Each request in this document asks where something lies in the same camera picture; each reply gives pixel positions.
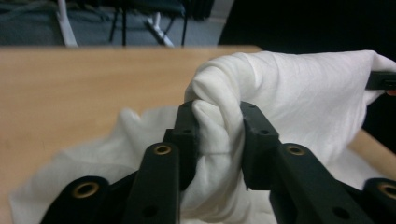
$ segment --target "table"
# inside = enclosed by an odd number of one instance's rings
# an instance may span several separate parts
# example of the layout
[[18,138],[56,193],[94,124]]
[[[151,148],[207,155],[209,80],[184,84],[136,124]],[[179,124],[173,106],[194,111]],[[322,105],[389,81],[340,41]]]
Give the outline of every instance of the table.
[[[8,194],[60,149],[109,134],[124,107],[180,105],[195,69],[211,58],[259,50],[1,49],[0,223],[11,223]],[[375,148],[374,164],[395,174],[381,165],[396,159],[369,135],[351,145],[359,153]]]

